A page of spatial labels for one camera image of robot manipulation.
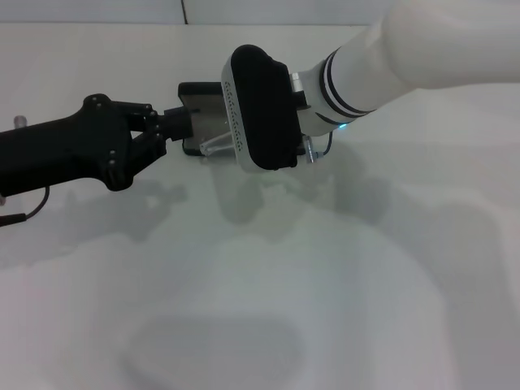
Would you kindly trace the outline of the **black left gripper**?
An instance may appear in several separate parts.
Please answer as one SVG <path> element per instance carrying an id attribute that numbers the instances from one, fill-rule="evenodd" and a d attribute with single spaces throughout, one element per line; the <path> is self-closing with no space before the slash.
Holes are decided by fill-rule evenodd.
<path id="1" fill-rule="evenodd" d="M 130 131 L 190 129 L 181 106 L 160 114 L 149 103 L 111 101 L 98 94 L 67 118 L 1 133 L 1 194 L 13 196 L 78 179 L 127 189 Z"/>

